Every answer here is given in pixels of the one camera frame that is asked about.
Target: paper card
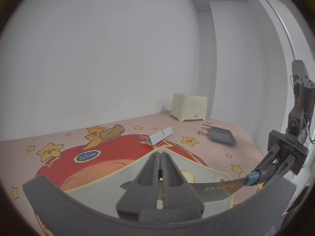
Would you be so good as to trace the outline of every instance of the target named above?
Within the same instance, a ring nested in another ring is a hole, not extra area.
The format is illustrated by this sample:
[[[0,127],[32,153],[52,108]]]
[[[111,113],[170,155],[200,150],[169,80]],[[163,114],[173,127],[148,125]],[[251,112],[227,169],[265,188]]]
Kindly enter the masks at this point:
[[[154,135],[149,136],[148,139],[147,139],[147,143],[150,146],[153,146],[153,145],[157,144],[159,141],[161,141],[164,138],[166,138],[169,135],[171,135],[172,133],[173,133],[172,127],[163,129],[162,131],[157,132]]]

